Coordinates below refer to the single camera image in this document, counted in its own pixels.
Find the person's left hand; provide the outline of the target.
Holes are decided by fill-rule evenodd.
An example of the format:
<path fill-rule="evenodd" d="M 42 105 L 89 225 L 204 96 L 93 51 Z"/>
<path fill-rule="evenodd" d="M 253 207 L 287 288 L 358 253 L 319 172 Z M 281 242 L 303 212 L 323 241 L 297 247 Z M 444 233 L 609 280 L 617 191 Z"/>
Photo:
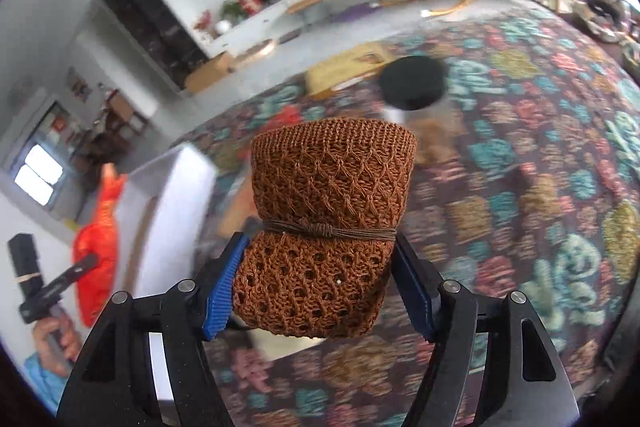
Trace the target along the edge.
<path fill-rule="evenodd" d="M 62 313 L 37 321 L 32 329 L 32 339 L 43 369 L 59 377 L 69 377 L 82 346 L 70 317 Z"/>

